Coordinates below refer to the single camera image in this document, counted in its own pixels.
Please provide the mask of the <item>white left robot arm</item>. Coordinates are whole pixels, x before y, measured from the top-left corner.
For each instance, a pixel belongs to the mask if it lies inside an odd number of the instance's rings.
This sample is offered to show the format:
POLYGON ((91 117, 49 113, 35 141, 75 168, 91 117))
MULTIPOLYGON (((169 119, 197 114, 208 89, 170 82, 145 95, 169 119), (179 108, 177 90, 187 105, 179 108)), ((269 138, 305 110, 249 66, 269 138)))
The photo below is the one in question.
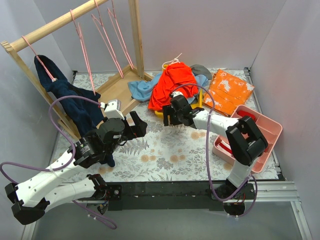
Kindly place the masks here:
POLYGON ((12 202, 13 216, 22 224, 36 222, 49 210, 89 198, 98 201, 120 200, 122 187, 108 185, 100 174, 88 174, 85 179, 66 183, 96 163, 106 160, 118 146, 146 135, 148 124, 135 111, 130 112, 134 122, 129 125, 125 117, 104 118, 98 129, 71 145, 63 155, 45 171, 22 183, 9 183, 5 192, 12 202))

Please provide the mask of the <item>orange mesh shorts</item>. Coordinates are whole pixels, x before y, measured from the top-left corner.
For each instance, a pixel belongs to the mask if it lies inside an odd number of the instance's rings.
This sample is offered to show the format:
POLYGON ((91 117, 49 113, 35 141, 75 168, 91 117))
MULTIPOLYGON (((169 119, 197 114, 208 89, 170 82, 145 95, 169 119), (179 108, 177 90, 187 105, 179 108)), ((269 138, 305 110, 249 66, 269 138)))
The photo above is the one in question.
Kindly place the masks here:
POLYGON ((152 90, 148 108, 152 111, 161 111, 163 106, 170 104, 170 94, 177 87, 196 83, 191 68, 183 62, 168 65, 152 90))

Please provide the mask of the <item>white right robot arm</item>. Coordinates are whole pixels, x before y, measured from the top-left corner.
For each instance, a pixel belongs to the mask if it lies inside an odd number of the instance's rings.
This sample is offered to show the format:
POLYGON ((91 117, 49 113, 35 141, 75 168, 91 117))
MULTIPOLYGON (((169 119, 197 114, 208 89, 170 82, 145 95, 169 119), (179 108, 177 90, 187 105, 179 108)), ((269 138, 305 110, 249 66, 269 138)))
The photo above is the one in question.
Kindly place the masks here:
POLYGON ((255 121, 250 116, 241 118, 225 117, 208 110, 192 108, 187 99, 179 94, 162 108, 163 124, 185 125, 198 130, 206 130, 225 137, 235 159, 230 175, 225 183, 216 188, 221 198, 229 196, 237 199, 245 192, 244 185, 256 162, 268 147, 268 142, 255 121))

